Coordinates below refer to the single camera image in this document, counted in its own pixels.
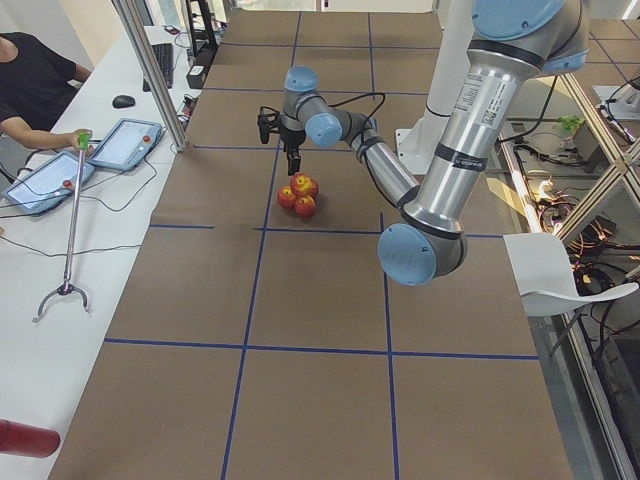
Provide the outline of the person's hand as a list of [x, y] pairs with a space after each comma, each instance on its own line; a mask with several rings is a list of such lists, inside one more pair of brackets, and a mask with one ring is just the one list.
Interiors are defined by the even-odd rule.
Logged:
[[61, 142], [64, 147], [72, 148], [76, 153], [80, 153], [82, 151], [81, 142], [82, 140], [86, 140], [87, 148], [85, 149], [85, 153], [87, 155], [92, 155], [94, 153], [94, 147], [91, 145], [93, 132], [87, 129], [78, 129], [74, 132], [61, 134]]

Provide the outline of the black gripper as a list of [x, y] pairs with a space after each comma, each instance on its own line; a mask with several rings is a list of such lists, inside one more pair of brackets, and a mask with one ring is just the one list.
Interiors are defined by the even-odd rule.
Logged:
[[279, 127], [279, 137], [287, 155], [287, 174], [295, 175], [300, 171], [301, 156], [299, 147], [306, 140], [306, 132], [302, 130], [292, 130], [284, 125]]

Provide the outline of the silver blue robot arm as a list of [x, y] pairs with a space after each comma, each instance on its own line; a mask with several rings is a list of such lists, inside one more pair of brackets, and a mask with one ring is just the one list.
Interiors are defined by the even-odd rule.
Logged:
[[387, 276], [402, 285], [426, 284], [462, 264], [467, 241], [460, 215], [522, 84], [575, 71], [588, 51], [586, 1], [475, 1], [468, 18], [470, 66], [422, 180], [365, 115], [326, 103], [312, 69], [294, 66], [285, 77], [278, 132], [289, 171], [300, 164], [291, 135], [319, 147], [343, 141], [355, 152], [401, 214], [401, 223], [381, 234], [378, 257]]

